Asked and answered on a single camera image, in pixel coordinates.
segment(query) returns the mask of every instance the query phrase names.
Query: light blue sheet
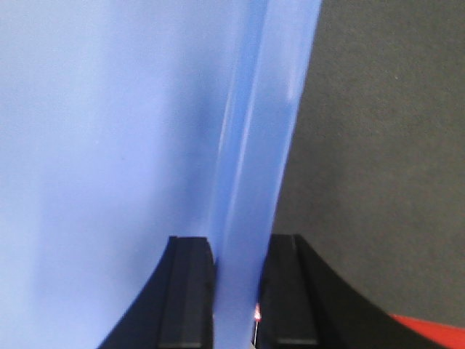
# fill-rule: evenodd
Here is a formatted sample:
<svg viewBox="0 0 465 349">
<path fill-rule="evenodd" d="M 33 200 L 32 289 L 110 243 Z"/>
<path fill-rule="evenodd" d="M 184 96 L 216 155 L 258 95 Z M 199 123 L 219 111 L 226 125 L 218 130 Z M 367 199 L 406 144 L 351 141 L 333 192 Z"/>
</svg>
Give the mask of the light blue sheet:
<svg viewBox="0 0 465 349">
<path fill-rule="evenodd" d="M 0 1 L 0 343 L 95 348 L 170 235 L 246 348 L 320 0 Z"/>
</svg>

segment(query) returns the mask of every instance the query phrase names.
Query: red edge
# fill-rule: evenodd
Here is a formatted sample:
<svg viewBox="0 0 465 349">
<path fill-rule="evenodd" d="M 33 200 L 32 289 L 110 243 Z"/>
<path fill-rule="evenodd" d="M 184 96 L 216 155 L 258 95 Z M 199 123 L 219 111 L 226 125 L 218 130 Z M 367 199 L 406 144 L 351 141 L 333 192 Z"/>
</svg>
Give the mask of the red edge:
<svg viewBox="0 0 465 349">
<path fill-rule="evenodd" d="M 446 348 L 465 349 L 465 329 L 418 320 L 417 318 L 409 318 L 407 316 L 392 315 L 392 317 L 404 326 L 418 332 L 423 337 L 429 338 Z"/>
</svg>

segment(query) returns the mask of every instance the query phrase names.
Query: black clamp jaw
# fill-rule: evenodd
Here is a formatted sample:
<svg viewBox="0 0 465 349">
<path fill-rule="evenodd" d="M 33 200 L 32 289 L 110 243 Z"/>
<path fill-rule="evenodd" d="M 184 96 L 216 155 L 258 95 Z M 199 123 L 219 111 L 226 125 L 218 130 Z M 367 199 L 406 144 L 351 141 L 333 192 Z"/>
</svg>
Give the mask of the black clamp jaw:
<svg viewBox="0 0 465 349">
<path fill-rule="evenodd" d="M 99 349 L 212 349 L 214 261 L 206 238 L 171 237 Z M 440 349 L 339 278 L 301 236 L 272 235 L 257 349 Z"/>
<path fill-rule="evenodd" d="M 358 294 L 301 236 L 273 235 L 257 349 L 440 349 Z"/>
<path fill-rule="evenodd" d="M 206 238 L 171 237 L 152 276 L 99 349 L 212 349 L 214 279 Z"/>
</svg>

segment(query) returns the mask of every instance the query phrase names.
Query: gray background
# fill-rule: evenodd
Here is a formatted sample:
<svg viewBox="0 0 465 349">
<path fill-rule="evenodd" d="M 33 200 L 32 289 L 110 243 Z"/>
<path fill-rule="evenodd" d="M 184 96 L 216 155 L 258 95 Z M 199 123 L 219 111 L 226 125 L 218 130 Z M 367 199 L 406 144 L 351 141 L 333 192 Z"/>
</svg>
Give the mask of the gray background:
<svg viewBox="0 0 465 349">
<path fill-rule="evenodd" d="M 275 232 L 389 312 L 465 326 L 464 99 L 464 0 L 324 0 Z"/>
</svg>

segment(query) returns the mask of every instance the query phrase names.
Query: red object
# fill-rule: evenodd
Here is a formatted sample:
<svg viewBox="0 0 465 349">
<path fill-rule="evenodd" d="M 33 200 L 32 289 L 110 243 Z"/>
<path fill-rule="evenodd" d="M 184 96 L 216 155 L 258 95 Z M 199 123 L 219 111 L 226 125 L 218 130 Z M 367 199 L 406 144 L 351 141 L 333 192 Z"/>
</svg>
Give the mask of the red object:
<svg viewBox="0 0 465 349">
<path fill-rule="evenodd" d="M 255 322 L 260 322 L 262 320 L 262 313 L 260 313 L 260 304 L 255 305 Z"/>
<path fill-rule="evenodd" d="M 465 349 L 465 329 L 406 316 L 393 315 L 392 317 L 413 331 L 449 349 Z"/>
</svg>

